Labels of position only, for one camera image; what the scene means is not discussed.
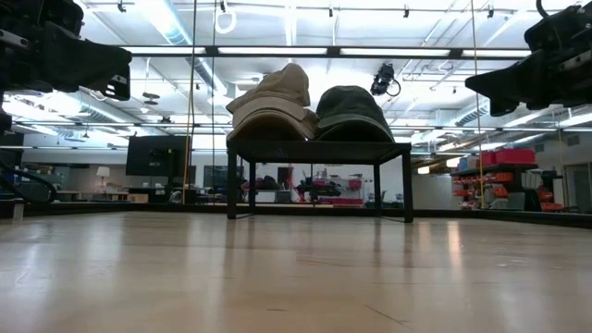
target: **shelf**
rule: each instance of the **shelf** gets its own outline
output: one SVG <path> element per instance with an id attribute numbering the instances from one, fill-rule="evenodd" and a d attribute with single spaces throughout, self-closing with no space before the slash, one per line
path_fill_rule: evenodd
<path id="1" fill-rule="evenodd" d="M 227 142 L 247 162 L 381 165 L 411 151 L 410 143 Z"/>
<path id="2" fill-rule="evenodd" d="M 495 165 L 495 166 L 483 166 L 483 174 L 487 172 L 513 172 L 513 171 L 526 171 L 538 168 L 536 164 L 528 165 Z M 479 175 L 479 169 L 464 170 L 450 173 L 451 176 L 476 176 Z"/>

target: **table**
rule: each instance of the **table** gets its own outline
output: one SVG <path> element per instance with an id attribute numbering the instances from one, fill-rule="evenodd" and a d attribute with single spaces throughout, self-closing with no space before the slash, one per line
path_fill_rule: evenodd
<path id="1" fill-rule="evenodd" d="M 374 167 L 376 215 L 382 216 L 380 166 L 402 156 L 404 221 L 413 222 L 410 143 L 390 142 L 239 142 L 227 141 L 228 188 L 238 189 L 237 156 L 250 164 L 249 208 L 255 214 L 255 166 L 257 163 L 343 164 Z M 228 191 L 228 219 L 237 218 L 237 191 Z"/>

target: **red storage bin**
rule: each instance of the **red storage bin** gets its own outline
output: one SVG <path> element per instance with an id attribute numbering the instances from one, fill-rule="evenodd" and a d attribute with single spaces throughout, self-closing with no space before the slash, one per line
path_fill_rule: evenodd
<path id="1" fill-rule="evenodd" d="M 495 166 L 496 164 L 496 152 L 483 153 L 483 167 Z"/>
<path id="2" fill-rule="evenodd" d="M 355 180 L 350 180 L 350 190 L 352 191 L 357 191 L 360 190 L 362 188 L 362 181 L 355 179 Z"/>
<path id="3" fill-rule="evenodd" d="M 535 152 L 530 149 L 505 149 L 495 152 L 496 164 L 534 164 Z"/>

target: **box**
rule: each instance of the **box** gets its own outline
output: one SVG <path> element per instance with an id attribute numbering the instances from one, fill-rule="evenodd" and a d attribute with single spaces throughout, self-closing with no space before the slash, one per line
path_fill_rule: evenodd
<path id="1" fill-rule="evenodd" d="M 135 204 L 148 204 L 148 194 L 128 194 L 128 200 Z"/>
<path id="2" fill-rule="evenodd" d="M 530 149 L 505 149 L 496 152 L 497 164 L 534 164 L 535 152 Z"/>
<path id="3" fill-rule="evenodd" d="M 475 170 L 479 168 L 479 157 L 468 156 L 467 157 L 468 170 Z"/>
<path id="4" fill-rule="evenodd" d="M 483 167 L 495 166 L 496 164 L 496 152 L 483 153 Z"/>

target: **computer monitor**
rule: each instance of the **computer monitor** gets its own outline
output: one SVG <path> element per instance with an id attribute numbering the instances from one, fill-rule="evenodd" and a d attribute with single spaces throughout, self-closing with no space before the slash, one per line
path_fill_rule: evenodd
<path id="1" fill-rule="evenodd" d="M 183 177 L 186 136 L 145 136 L 129 138 L 126 175 Z"/>

